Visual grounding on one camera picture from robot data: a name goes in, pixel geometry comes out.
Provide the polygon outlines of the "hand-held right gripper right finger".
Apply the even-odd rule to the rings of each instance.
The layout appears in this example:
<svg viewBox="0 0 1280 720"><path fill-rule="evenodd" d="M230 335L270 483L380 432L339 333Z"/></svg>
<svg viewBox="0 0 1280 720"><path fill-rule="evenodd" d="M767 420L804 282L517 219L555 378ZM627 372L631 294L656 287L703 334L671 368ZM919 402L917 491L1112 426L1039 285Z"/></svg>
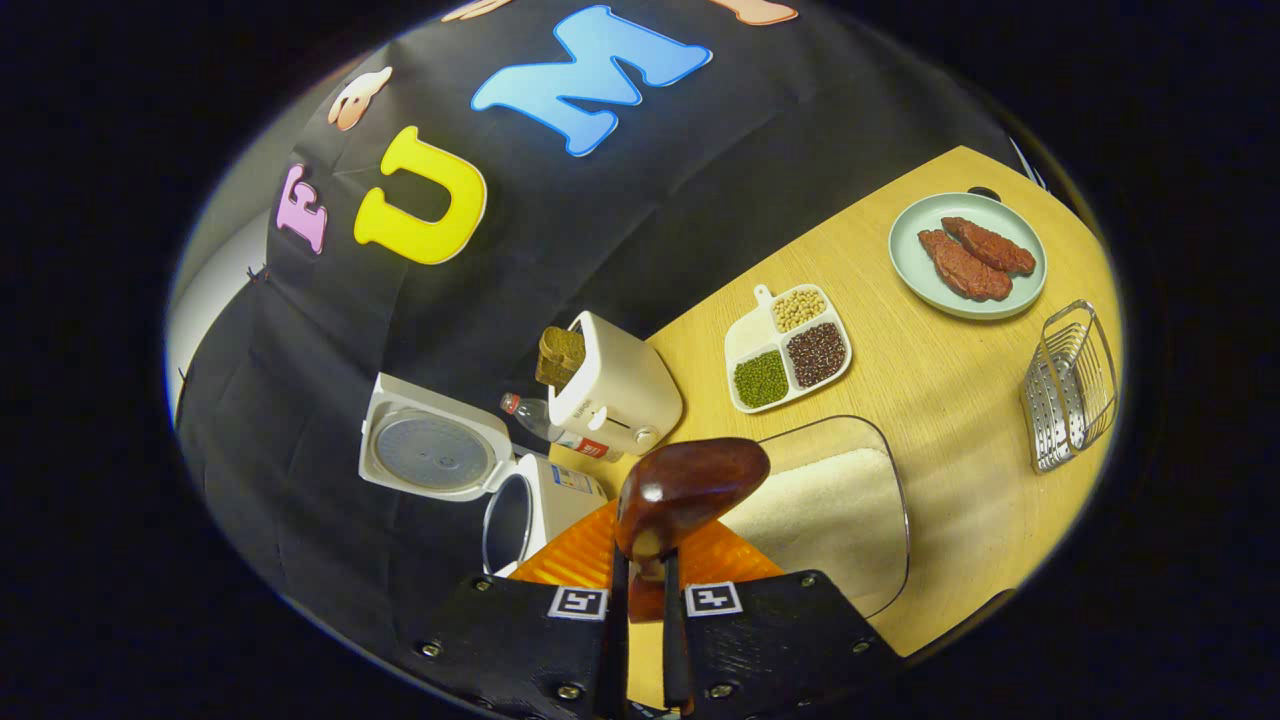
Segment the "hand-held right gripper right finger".
<svg viewBox="0 0 1280 720"><path fill-rule="evenodd" d="M823 571L781 571L719 523L664 566L666 703L685 717L835 717L906 670Z"/></svg>

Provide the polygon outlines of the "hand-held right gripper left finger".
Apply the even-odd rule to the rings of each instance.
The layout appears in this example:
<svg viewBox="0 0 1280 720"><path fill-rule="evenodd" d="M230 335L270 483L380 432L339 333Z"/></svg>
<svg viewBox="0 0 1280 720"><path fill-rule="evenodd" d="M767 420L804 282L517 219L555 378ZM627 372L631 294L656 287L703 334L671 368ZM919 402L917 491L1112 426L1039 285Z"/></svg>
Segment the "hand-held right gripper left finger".
<svg viewBox="0 0 1280 720"><path fill-rule="evenodd" d="M484 719L622 719L628 623L616 502L509 577L472 574L415 619L415 675Z"/></svg>

